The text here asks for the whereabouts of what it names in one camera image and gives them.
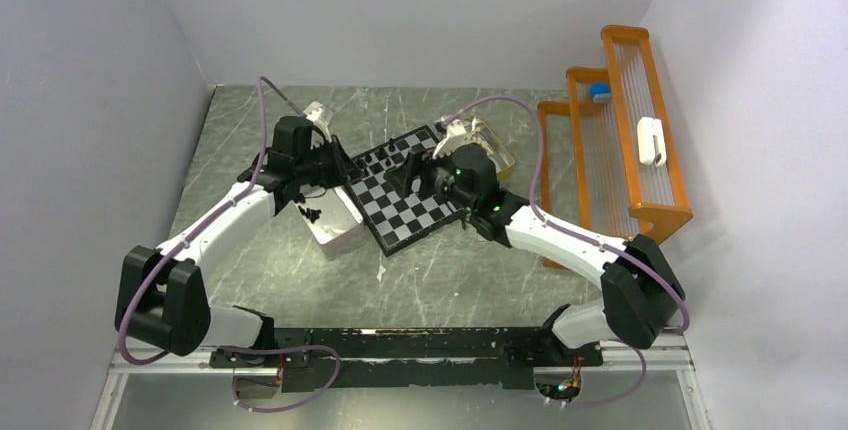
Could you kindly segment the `orange wooden rack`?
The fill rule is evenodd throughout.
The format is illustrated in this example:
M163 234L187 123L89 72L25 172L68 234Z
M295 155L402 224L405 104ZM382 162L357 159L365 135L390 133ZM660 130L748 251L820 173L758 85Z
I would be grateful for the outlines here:
M567 98L543 101L537 112L545 150L539 176L541 206L552 209L550 161L554 138L551 118L566 117L573 138L577 222L602 234L632 238L645 234L663 243L693 217L681 163L650 43L642 27L607 25L601 31L605 64L575 66L566 72ZM592 102L593 82L609 85L612 100ZM642 117L663 123L667 161L662 167L638 159L637 122Z

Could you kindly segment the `white plastic clip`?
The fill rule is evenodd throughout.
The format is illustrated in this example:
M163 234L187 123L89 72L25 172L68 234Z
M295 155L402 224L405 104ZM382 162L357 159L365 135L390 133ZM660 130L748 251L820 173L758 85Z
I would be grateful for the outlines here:
M637 150L642 165L662 167L666 164L667 149L660 119L642 117L637 122Z

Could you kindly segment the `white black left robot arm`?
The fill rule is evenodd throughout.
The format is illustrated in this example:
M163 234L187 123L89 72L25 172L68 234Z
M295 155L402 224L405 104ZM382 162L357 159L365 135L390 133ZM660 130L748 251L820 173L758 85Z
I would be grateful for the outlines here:
M345 193L357 168L329 129L328 110L287 115L272 142L198 221L154 248L137 246L124 258L116 306L119 349L135 364L128 339L186 356L222 348L249 364L273 359L273 319L239 306L213 306L205 274L262 225L292 206L319 245L328 249L356 235L363 218Z

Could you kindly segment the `pink metal tin box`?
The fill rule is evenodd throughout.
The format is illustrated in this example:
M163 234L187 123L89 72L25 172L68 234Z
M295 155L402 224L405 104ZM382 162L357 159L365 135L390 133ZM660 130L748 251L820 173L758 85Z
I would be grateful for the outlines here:
M314 224L303 221L328 260L350 252L365 230L364 217L349 197L344 186L331 189L313 187L305 192L310 207L323 210Z

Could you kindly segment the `black white chessboard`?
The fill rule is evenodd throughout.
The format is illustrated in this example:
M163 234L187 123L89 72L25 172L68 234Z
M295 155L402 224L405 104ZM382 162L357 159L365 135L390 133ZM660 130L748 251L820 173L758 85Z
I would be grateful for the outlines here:
M346 191L387 257L462 216L460 209L439 197L421 199L412 193L401 198L385 179L386 158L393 161L391 170L402 164L409 152L432 149L443 136L440 124L431 123L393 138L397 140L396 153L389 151L386 142L352 158L361 169L361 177L349 183Z

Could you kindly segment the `black mounting rail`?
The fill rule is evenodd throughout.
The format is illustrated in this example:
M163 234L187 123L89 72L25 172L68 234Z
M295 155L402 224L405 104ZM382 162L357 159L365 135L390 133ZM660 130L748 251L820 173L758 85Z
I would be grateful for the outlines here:
M209 365L244 376L281 370L282 392L336 388L499 385L533 390L542 368L599 367L597 342L569 349L539 327L278 328L284 354L212 351Z

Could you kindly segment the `blue round object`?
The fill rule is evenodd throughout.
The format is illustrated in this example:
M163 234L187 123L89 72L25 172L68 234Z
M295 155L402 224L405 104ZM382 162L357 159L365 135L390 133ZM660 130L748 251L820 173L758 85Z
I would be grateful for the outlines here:
M604 82L593 82L589 87L589 94L595 104L606 104L612 100L611 89Z

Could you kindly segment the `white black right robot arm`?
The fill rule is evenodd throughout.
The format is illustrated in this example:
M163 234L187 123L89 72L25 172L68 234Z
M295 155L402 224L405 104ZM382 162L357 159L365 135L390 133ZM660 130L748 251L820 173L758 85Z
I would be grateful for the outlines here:
M603 235L542 211L501 186L477 144L444 157L412 152L386 180L402 197L444 198L484 239L540 255L600 290L600 298L566 305L545 323L539 348L550 363L565 363L579 347L603 340L648 349L676 314L683 318L678 329L688 328L685 293L655 240Z

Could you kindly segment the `yellow tray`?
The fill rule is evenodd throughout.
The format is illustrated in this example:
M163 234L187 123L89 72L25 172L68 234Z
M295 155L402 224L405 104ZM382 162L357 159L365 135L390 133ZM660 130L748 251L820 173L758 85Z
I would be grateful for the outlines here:
M483 119L477 116L473 116L470 120L458 120L461 120L463 122L468 132L468 134L466 135L465 145L477 144L484 150L487 157L495 165L497 178L499 181L503 181L507 177L509 177L514 170L516 159L509 153L506 146L501 142L495 132L489 127L489 125ZM444 136L445 126L448 123L449 122L447 117L443 117L439 121Z

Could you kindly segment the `black chess pieces pile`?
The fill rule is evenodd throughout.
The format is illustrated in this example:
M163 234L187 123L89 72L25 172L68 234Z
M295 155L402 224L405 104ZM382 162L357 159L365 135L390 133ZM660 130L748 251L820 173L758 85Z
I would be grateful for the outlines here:
M300 215L310 224L316 223L321 218L323 210L318 207L310 207L308 205L307 197L301 195L295 200L295 203L297 204L297 209Z

